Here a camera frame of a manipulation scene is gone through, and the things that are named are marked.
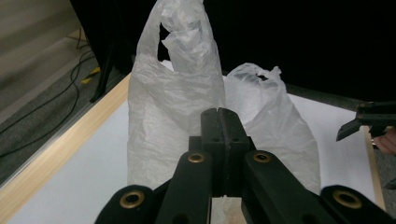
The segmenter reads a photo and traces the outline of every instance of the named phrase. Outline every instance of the black cable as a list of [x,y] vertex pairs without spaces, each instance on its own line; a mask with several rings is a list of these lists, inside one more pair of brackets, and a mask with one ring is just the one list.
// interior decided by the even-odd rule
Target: black cable
[[[78,77],[79,68],[80,68],[80,66],[81,66],[83,63],[85,63],[85,62],[87,62],[88,60],[94,58],[94,56],[91,56],[91,57],[89,57],[89,58],[87,58],[87,59],[82,60],[82,57],[83,57],[85,54],[89,53],[89,52],[91,52],[91,50],[86,51],[86,52],[84,52],[84,53],[81,54],[81,56],[79,57],[79,62],[78,62],[78,64],[73,68],[73,70],[72,70],[71,73],[70,73],[70,81],[71,81],[71,83],[70,83],[63,91],[61,91],[60,93],[56,94],[56,95],[53,96],[51,99],[49,99],[47,102],[45,102],[44,104],[38,106],[37,108],[35,108],[35,109],[32,110],[31,112],[29,112],[28,114],[26,114],[26,115],[22,116],[21,118],[17,119],[16,121],[14,121],[14,122],[11,123],[10,125],[8,125],[4,130],[2,130],[0,133],[4,133],[6,130],[8,130],[9,128],[11,128],[12,126],[14,126],[16,123],[20,122],[21,120],[23,120],[23,119],[26,118],[27,116],[33,114],[33,113],[34,113],[35,111],[37,111],[39,108],[43,107],[44,105],[47,105],[49,102],[51,102],[52,100],[54,100],[54,99],[56,99],[57,97],[59,97],[60,95],[62,95],[62,94],[63,94],[64,92],[66,92],[71,86],[74,86],[75,89],[76,89],[76,92],[77,92],[77,97],[76,97],[76,100],[75,100],[75,102],[74,102],[74,104],[73,104],[73,107],[71,108],[71,110],[69,111],[69,113],[61,120],[60,123],[58,123],[54,128],[52,128],[52,129],[49,130],[48,132],[44,133],[43,135],[41,135],[41,136],[38,137],[37,139],[33,140],[32,142],[30,142],[30,143],[28,143],[28,144],[26,144],[26,145],[23,145],[22,147],[18,147],[18,148],[14,149],[14,150],[11,150],[11,151],[9,151],[9,152],[7,152],[7,153],[4,153],[4,154],[0,155],[0,158],[3,158],[3,157],[5,157],[5,156],[7,156],[7,155],[9,155],[9,154],[11,154],[11,153],[14,153],[14,152],[16,152],[16,151],[19,151],[19,150],[21,150],[21,149],[23,149],[23,148],[25,148],[25,147],[27,147],[27,146],[32,145],[33,143],[35,143],[35,142],[37,142],[37,141],[39,141],[40,139],[44,138],[46,135],[48,135],[48,134],[51,133],[52,131],[56,130],[59,126],[61,126],[61,124],[64,123],[65,120],[68,119],[68,117],[73,113],[73,111],[74,111],[74,109],[75,109],[75,107],[76,107],[76,105],[77,105],[77,101],[78,101],[78,97],[79,97],[79,90],[78,90],[78,87],[76,86],[76,83],[75,83],[75,81],[76,81],[76,79],[77,79],[77,77]],[[73,77],[73,73],[76,71],[76,69],[77,69],[76,76]]]
[[82,48],[85,48],[87,46],[91,47],[91,44],[90,44],[90,42],[88,42],[88,40],[87,40],[88,44],[83,45],[83,46],[79,45],[79,42],[81,41],[81,33],[82,33],[81,30],[82,30],[82,27],[80,27],[79,30],[78,30],[78,42],[77,42],[76,49],[82,49]]

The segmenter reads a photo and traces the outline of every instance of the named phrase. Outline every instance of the white plastic bag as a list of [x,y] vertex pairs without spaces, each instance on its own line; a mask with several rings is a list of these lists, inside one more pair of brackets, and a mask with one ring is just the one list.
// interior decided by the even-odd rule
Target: white plastic bag
[[[157,59],[160,23],[172,71]],[[201,113],[224,106],[216,42],[202,1],[159,0],[137,45],[129,84],[128,184],[156,189],[172,178]]]
[[319,194],[318,145],[280,73],[278,67],[267,71],[253,63],[236,67],[224,78],[226,105],[238,114],[258,150],[274,153],[307,189]]

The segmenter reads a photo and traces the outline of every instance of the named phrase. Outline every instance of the gray carpet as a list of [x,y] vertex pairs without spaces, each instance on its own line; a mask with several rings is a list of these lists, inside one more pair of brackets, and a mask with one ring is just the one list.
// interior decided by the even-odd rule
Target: gray carpet
[[[78,61],[82,52],[76,53],[73,60]],[[92,56],[91,53],[86,54],[84,59]],[[78,92],[76,87],[71,85],[70,72],[73,67],[70,67],[67,72],[63,73],[61,78],[49,85],[33,100],[20,106],[18,111],[15,111],[0,124],[0,155],[5,155],[0,157],[0,183],[7,183],[34,156],[35,152],[44,147],[51,138],[56,137],[57,134],[61,134],[67,127],[70,127],[74,121],[93,106],[90,100],[96,90],[98,76],[94,77],[88,84],[81,83],[81,80],[97,66],[97,61],[92,58],[79,67],[78,77],[74,82]],[[106,92],[109,92],[123,78],[124,75],[113,69]],[[305,90],[290,85],[287,87],[288,92],[291,94],[352,111],[355,110],[359,102],[354,99]],[[49,102],[50,99],[58,94],[58,97]],[[13,124],[25,115],[28,116]],[[376,150],[375,160],[380,173],[381,185],[384,186],[388,181],[396,177],[396,158],[384,155]],[[396,217],[396,190],[383,189],[383,194],[388,213]]]

